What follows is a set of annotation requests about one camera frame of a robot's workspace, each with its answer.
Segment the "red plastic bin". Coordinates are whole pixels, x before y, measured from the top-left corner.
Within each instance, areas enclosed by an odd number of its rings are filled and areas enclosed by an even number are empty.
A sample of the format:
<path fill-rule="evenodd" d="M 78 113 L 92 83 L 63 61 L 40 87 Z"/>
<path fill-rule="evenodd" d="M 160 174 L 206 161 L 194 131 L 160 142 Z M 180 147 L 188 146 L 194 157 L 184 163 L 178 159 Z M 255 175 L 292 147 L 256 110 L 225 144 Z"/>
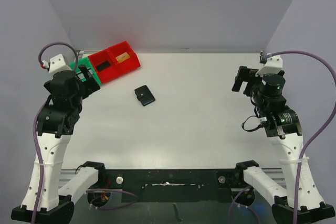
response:
<path fill-rule="evenodd" d="M 108 49 L 91 54 L 88 58 L 102 84 L 121 76 L 119 65 Z"/>
<path fill-rule="evenodd" d="M 111 73 L 115 78 L 141 67 L 137 54 L 127 41 L 111 46 L 107 51 L 112 60 Z"/>

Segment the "black leather card holder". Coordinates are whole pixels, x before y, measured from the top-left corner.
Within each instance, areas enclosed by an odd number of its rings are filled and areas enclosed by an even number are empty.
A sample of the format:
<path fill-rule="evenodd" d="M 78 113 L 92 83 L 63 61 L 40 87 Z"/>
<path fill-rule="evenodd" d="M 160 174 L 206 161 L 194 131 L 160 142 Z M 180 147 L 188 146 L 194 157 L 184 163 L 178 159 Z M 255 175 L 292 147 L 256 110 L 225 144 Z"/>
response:
<path fill-rule="evenodd" d="M 147 106 L 155 101 L 155 97 L 147 85 L 136 88 L 134 93 L 142 106 Z"/>

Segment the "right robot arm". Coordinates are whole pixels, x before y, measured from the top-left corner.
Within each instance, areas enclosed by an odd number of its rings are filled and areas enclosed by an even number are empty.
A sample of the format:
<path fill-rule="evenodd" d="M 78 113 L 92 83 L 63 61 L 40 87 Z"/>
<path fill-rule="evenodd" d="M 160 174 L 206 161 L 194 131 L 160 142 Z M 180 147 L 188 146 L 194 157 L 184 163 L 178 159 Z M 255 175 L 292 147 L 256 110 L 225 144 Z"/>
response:
<path fill-rule="evenodd" d="M 264 129 L 275 148 L 284 175 L 285 187 L 271 179 L 253 162 L 238 163 L 234 182 L 255 189 L 271 206 L 276 223 L 316 223 L 335 217 L 335 209 L 324 202 L 313 180 L 308 157 L 303 149 L 302 127 L 297 113 L 286 105 L 282 95 L 284 71 L 260 74 L 257 69 L 241 66 L 232 91 L 246 82 L 244 94 L 255 107 L 258 128 Z"/>

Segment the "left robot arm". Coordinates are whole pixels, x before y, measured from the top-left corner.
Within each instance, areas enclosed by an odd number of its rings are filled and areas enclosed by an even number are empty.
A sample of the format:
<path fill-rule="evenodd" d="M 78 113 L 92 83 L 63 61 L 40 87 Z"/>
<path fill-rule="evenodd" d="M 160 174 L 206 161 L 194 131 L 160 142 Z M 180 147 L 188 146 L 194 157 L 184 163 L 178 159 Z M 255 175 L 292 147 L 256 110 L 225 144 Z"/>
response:
<path fill-rule="evenodd" d="M 28 191 L 11 219 L 26 223 L 70 223 L 75 204 L 90 188 L 107 182 L 103 163 L 87 161 L 74 178 L 59 187 L 64 155 L 82 111 L 82 101 L 100 89 L 85 65 L 84 80 L 66 67 L 44 84 L 49 96 L 33 122 L 36 159 Z"/>

